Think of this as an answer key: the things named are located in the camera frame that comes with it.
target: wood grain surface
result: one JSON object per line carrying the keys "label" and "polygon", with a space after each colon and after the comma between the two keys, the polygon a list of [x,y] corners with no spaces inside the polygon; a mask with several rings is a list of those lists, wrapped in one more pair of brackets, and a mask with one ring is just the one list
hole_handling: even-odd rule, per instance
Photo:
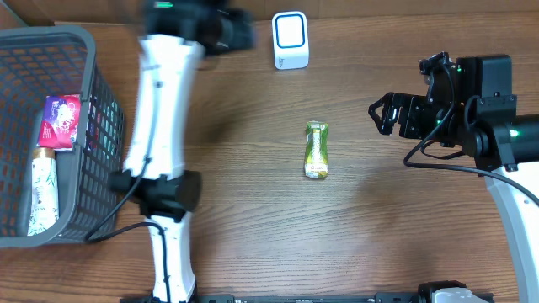
{"label": "wood grain surface", "polygon": [[[129,142],[135,37],[123,26],[87,28],[127,113]],[[539,13],[313,20],[309,67],[277,72],[270,23],[257,23],[256,50],[199,72],[191,98],[186,162],[204,178],[191,232],[200,293],[372,295],[457,279],[497,302],[518,301],[484,181],[404,167],[417,142],[379,135],[367,108],[389,91],[425,94],[417,60],[449,51],[511,54],[518,113],[537,113],[538,28]],[[323,181],[302,169],[309,120],[329,123]],[[140,220],[128,204],[118,227]],[[116,302],[149,294],[153,281],[143,229],[96,245],[0,252],[5,302]]]}
{"label": "wood grain surface", "polygon": [[[146,0],[3,0],[32,25],[53,21],[140,23]],[[257,20],[300,10],[310,19],[441,13],[508,13],[539,11],[537,0],[230,0]]]}

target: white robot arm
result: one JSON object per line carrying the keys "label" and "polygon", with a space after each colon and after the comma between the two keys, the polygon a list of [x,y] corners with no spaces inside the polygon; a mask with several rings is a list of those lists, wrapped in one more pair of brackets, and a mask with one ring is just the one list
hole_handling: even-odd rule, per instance
{"label": "white robot arm", "polygon": [[[151,162],[147,164],[144,179],[167,181],[181,178],[184,173],[184,128],[189,110],[189,96],[204,47],[198,42],[185,41],[171,35],[148,35],[141,40],[145,56],[141,56],[141,78],[136,122],[124,170],[132,177],[142,173],[148,144],[152,144]],[[148,118],[157,112],[156,135],[152,141]],[[158,223],[165,230],[167,242],[168,283],[172,302],[189,302],[195,291],[195,275],[191,268],[189,250],[189,222],[191,214],[180,221],[163,215],[150,215],[146,221]],[[168,301],[164,268],[162,238],[157,229],[149,227],[155,263],[153,296]]]}
{"label": "white robot arm", "polygon": [[[453,62],[442,52],[419,62],[429,80],[426,96],[387,93],[369,108],[379,132],[421,142],[404,158],[414,168],[445,169],[485,177],[507,235],[520,302],[539,302],[539,114],[517,116],[512,64],[507,55],[472,56]],[[382,116],[376,110],[383,106]],[[448,156],[425,152],[433,142],[461,146]],[[421,150],[427,157],[474,158],[476,167],[410,162]],[[456,281],[421,284],[415,302],[482,301]]]}
{"label": "white robot arm", "polygon": [[196,296],[189,223],[201,176],[184,170],[183,154],[191,88],[204,56],[253,46],[249,15],[225,8],[226,2],[147,0],[133,138],[124,170],[111,174],[109,186],[137,198],[146,217],[156,275],[151,300],[156,302],[190,303]]}

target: white plastic container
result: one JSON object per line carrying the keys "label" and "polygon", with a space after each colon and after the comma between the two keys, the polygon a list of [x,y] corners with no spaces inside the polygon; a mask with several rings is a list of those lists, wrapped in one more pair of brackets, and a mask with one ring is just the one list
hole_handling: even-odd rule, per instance
{"label": "white plastic container", "polygon": [[32,208],[28,236],[46,231],[58,220],[58,177],[54,150],[36,148],[32,160]]}

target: wire mesh basket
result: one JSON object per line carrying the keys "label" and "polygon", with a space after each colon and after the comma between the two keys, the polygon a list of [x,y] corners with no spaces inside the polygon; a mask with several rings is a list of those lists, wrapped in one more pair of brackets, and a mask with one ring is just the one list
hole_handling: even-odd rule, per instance
{"label": "wire mesh basket", "polygon": [[[95,63],[92,35],[74,25],[0,31],[0,248],[82,242],[114,208],[109,172],[120,170],[124,114]],[[72,151],[56,153],[60,217],[27,237],[31,163],[46,96],[79,94]],[[115,226],[115,218],[98,232]]]}

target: green snack bar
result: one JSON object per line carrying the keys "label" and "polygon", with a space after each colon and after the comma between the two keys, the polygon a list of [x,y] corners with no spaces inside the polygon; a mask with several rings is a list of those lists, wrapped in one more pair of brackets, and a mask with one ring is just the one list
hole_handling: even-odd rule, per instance
{"label": "green snack bar", "polygon": [[305,150],[305,175],[309,178],[328,176],[329,124],[307,122],[307,149]]}

